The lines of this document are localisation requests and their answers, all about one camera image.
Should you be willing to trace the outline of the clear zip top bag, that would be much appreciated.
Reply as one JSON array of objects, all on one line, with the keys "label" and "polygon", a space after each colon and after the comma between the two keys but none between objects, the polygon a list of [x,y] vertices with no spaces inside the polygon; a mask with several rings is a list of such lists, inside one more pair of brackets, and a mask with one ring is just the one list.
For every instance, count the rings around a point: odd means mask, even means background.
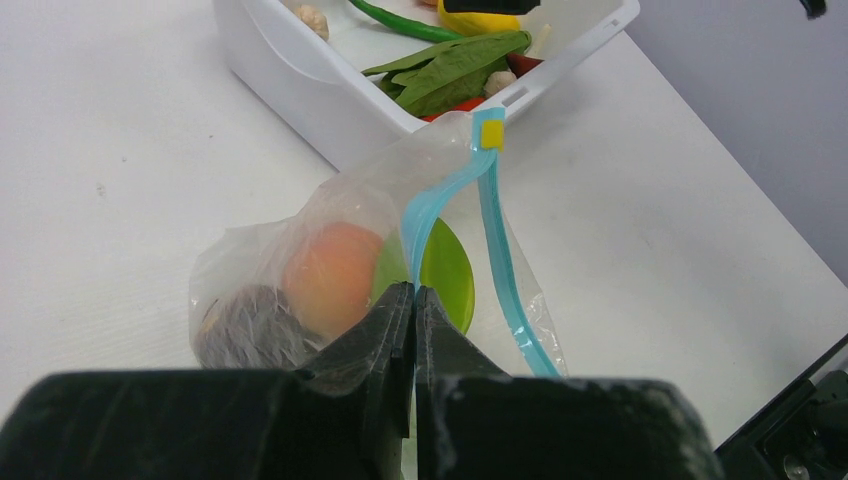
[{"label": "clear zip top bag", "polygon": [[448,322],[506,372],[565,375],[502,205],[505,116],[445,114],[325,181],[296,215],[226,231],[190,278],[199,364],[301,366],[410,283],[433,290]]}]

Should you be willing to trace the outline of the orange peach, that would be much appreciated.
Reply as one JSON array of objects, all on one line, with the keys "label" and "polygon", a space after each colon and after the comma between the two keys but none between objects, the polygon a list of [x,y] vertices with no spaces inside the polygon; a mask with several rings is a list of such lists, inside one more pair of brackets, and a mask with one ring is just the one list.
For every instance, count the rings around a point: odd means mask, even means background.
[{"label": "orange peach", "polygon": [[308,330],[332,341],[367,313],[383,238],[348,222],[323,227],[290,257],[282,290]]}]

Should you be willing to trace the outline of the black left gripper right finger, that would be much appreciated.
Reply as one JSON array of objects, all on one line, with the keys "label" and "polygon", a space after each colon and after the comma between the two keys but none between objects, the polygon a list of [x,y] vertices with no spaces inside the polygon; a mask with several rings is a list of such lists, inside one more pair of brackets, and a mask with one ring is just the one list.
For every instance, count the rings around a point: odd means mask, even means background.
[{"label": "black left gripper right finger", "polygon": [[720,479],[699,414],[654,379],[512,376],[415,304],[422,479]]}]

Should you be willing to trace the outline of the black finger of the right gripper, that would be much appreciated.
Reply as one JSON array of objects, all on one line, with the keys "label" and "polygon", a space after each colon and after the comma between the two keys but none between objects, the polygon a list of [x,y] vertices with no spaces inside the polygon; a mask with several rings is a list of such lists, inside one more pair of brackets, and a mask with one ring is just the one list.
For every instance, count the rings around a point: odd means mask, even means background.
[{"label": "black finger of the right gripper", "polygon": [[526,15],[540,5],[540,0],[443,0],[449,13],[489,13]]}]

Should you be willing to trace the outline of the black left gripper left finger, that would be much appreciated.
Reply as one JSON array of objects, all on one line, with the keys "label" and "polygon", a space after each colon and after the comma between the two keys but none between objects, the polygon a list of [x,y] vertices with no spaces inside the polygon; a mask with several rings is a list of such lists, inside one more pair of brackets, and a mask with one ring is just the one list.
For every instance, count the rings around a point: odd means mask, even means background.
[{"label": "black left gripper left finger", "polygon": [[1,429],[5,479],[397,479],[415,290],[390,286],[303,366],[70,372]]}]

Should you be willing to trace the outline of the beige garlic bulb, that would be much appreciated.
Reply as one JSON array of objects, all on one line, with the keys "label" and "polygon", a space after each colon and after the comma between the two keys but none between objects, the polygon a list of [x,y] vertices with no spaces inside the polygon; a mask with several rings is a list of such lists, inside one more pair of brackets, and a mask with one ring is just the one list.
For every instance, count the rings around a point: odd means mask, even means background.
[{"label": "beige garlic bulb", "polygon": [[329,40],[328,21],[319,8],[313,5],[301,4],[294,10],[294,15],[321,39],[324,41]]}]

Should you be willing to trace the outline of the green bell pepper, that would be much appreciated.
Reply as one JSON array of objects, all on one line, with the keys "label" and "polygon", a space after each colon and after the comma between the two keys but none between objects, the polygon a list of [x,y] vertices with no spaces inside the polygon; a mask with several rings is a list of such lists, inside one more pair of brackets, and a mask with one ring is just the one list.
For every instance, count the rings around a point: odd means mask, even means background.
[{"label": "green bell pepper", "polygon": [[[475,285],[470,261],[460,240],[438,218],[430,232],[420,267],[420,283],[433,288],[450,322],[466,334],[475,309]],[[385,239],[374,269],[370,304],[397,282],[410,282],[399,232]]]}]

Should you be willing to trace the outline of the dark red apple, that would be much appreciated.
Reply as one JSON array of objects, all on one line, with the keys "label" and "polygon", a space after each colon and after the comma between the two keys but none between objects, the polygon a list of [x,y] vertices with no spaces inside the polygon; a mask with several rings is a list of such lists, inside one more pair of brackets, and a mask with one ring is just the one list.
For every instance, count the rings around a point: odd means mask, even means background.
[{"label": "dark red apple", "polygon": [[326,345],[293,316],[284,293],[247,285],[215,299],[191,341],[204,368],[294,370]]}]

